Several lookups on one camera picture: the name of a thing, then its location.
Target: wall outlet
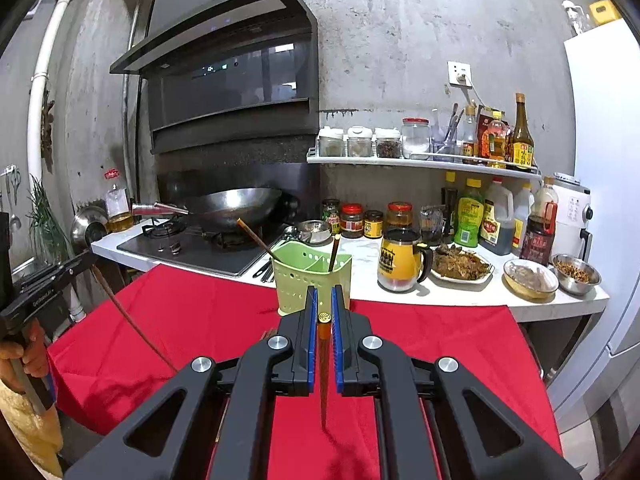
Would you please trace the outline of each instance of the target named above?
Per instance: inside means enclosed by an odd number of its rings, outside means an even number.
[[[449,84],[471,88],[471,65],[447,61],[447,67],[449,69]]]

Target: brown glass bottle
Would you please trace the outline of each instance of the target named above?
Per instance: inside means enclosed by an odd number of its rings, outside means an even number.
[[[526,170],[533,165],[533,137],[527,126],[527,112],[524,108],[524,94],[516,94],[516,125],[510,136],[508,153],[518,168]]]

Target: red lid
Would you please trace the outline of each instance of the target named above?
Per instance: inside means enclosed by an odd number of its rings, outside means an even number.
[[[344,204],[342,206],[342,212],[349,215],[357,215],[362,213],[362,206],[360,204]]]
[[[391,211],[411,211],[413,208],[408,202],[389,202],[387,207],[391,209]]]

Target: countertop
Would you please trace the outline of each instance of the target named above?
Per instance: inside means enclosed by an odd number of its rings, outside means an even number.
[[[126,253],[117,249],[121,243],[139,235],[142,225],[135,225],[121,233],[112,233],[102,240],[92,243],[95,254],[114,260],[127,267],[142,270],[152,269],[160,262],[145,256]],[[353,263],[351,267],[351,297],[355,300],[383,301],[385,303],[429,304],[447,306],[491,306],[507,305],[517,322],[539,321],[548,319],[561,319],[565,317],[583,316],[595,314],[604,310],[609,295],[596,286],[589,294],[582,298],[576,298],[565,293],[560,288],[547,301],[534,303],[524,300],[511,292],[503,282],[502,268],[507,260],[514,259],[513,254],[497,256],[485,248],[478,246],[473,249],[486,261],[494,264],[494,272],[489,280],[482,285],[458,285],[439,280],[430,274],[422,283],[418,283],[414,290],[402,294],[384,290],[378,285],[377,268],[378,253],[380,251],[379,240],[368,238],[340,240],[339,253],[351,254]],[[327,253],[331,252],[331,244],[316,248]],[[251,283],[258,286],[275,287],[275,283],[262,283],[260,277],[252,278],[255,271],[263,266],[269,257],[265,254],[253,267],[237,278],[222,276],[214,272],[188,269],[183,266],[174,266],[181,269],[217,276],[227,280],[237,280],[243,283]]]

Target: red cloth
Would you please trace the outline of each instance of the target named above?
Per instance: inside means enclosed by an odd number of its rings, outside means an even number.
[[[280,319],[271,288],[173,267],[157,266],[118,298],[177,368],[199,355],[216,361],[240,356]],[[394,341],[410,356],[429,361],[455,356],[561,452],[545,388],[508,308],[353,300],[351,307],[369,317],[374,333]],[[110,301],[50,346],[49,355],[58,407],[101,434],[171,376]],[[310,398],[278,398],[270,478],[379,478],[372,400],[339,397],[333,373],[330,377],[326,432],[320,425],[317,393]]]

